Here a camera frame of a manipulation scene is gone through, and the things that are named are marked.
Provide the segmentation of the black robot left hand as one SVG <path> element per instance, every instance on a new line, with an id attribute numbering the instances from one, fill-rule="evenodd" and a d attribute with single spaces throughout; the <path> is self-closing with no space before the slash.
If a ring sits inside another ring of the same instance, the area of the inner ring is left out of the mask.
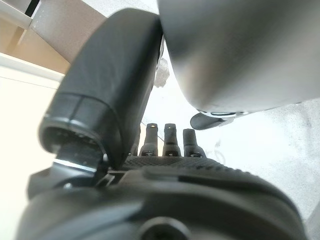
<path id="1" fill-rule="evenodd" d="M 151 12 L 127 8 L 92 34 L 39 125 L 56 155 L 29 178 L 18 240 L 305 240 L 293 202 L 269 182 L 206 158 L 194 131 L 180 154 L 173 125 L 168 153 L 141 155 L 140 122 L 161 57 Z"/>

